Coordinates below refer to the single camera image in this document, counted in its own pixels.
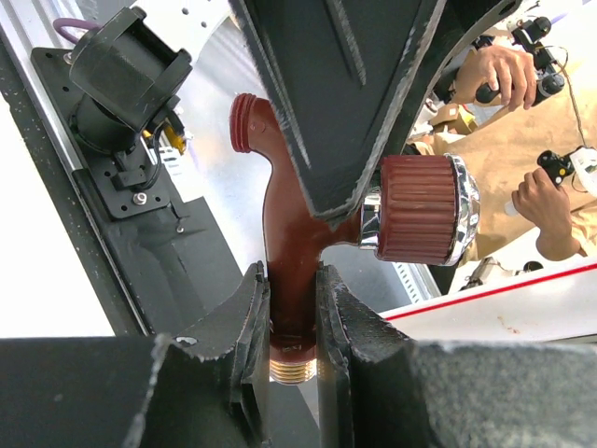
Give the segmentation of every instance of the red ridged handle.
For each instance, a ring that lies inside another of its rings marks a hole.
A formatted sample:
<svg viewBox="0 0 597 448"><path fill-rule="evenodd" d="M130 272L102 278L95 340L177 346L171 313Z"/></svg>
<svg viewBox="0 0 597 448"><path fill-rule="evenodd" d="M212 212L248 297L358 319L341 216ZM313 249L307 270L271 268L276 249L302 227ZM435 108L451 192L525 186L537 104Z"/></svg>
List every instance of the red ridged handle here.
<svg viewBox="0 0 597 448"><path fill-rule="evenodd" d="M230 108L230 142L236 152L251 152L249 147L249 117L251 107L257 100L255 95L242 93L238 95Z"/></svg>
<svg viewBox="0 0 597 448"><path fill-rule="evenodd" d="M382 215L377 257L444 264L457 219L451 161L443 156L389 156L382 161Z"/></svg>

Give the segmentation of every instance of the black bracket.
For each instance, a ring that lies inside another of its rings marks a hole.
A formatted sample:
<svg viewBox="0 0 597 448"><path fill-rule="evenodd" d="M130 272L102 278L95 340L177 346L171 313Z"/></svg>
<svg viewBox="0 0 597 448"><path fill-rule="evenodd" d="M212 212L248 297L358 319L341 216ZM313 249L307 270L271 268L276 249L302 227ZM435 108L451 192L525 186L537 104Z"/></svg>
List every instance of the black bracket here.
<svg viewBox="0 0 597 448"><path fill-rule="evenodd" d="M89 170L107 212L113 219L124 219L168 206L171 198L163 180L168 175L164 170L156 184L144 191L145 203L133 200L136 193L131 187L144 182L146 173L155 169L140 141L127 154L115 157L98 152L76 137L73 114L85 93L69 77L71 66L64 58L68 52L37 48L32 50L31 60L78 157Z"/></svg>

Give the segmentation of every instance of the chrome ring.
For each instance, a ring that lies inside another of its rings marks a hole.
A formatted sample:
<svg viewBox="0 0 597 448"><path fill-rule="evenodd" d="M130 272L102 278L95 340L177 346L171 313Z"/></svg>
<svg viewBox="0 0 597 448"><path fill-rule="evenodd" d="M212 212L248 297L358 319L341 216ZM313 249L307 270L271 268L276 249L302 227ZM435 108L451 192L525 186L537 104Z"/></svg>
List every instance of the chrome ring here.
<svg viewBox="0 0 597 448"><path fill-rule="evenodd" d="M374 250L379 247L382 223L382 185L371 180L365 200L361 205L361 232L358 246L361 249Z"/></svg>
<svg viewBox="0 0 597 448"><path fill-rule="evenodd" d="M444 154L451 160L456 180L456 226L452 249L445 266L456 264L477 235L480 219L480 194L475 178L466 170L465 161L453 154Z"/></svg>

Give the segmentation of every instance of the red stripe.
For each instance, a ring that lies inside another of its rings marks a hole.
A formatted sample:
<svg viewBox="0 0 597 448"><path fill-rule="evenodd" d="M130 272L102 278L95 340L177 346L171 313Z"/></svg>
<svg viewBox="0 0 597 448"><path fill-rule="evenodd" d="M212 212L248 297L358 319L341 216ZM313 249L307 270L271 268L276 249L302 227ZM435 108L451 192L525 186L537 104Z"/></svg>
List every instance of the red stripe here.
<svg viewBox="0 0 597 448"><path fill-rule="evenodd" d="M547 275L545 277L536 278L534 280L529 280L526 282L518 283L517 285L511 285L509 287L500 287L498 289L494 289L492 291L481 292L479 294L475 294L470 297L462 297L461 299L456 299L455 301L446 301L444 303L427 306L426 308L421 308L419 310L408 311L407 313L404 313L404 314L391 315L390 317L386 317L385 320L396 320L401 317L408 317L409 315L419 315L420 313L426 313L428 311L438 310L440 308L446 308L448 306L457 305L458 303L465 303L467 301L475 301L477 299L483 299L485 297L493 296L495 294L500 294L502 292L513 291L515 289L522 289L523 287L529 287L531 285L537 285L539 283L548 282L549 280L556 280L558 278L564 278L564 277L568 277L570 275L575 275L577 273L585 273L587 271L593 271L596 269L597 269L597 263L590 264L588 266L582 266L580 268L572 269L570 271L554 273L552 275Z"/></svg>

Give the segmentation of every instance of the bolt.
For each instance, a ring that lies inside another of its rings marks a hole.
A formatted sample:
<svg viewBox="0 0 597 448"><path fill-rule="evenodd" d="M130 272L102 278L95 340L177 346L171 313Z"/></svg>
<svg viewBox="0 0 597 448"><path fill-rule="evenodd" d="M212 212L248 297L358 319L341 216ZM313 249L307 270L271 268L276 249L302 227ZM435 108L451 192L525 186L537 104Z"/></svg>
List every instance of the bolt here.
<svg viewBox="0 0 597 448"><path fill-rule="evenodd" d="M147 195L145 193L134 193L132 195L132 203L135 205L145 205L147 203Z"/></svg>
<svg viewBox="0 0 597 448"><path fill-rule="evenodd" d="M176 341L185 347L189 347L197 343L197 340L195 338L189 338L188 336L178 336L176 338Z"/></svg>

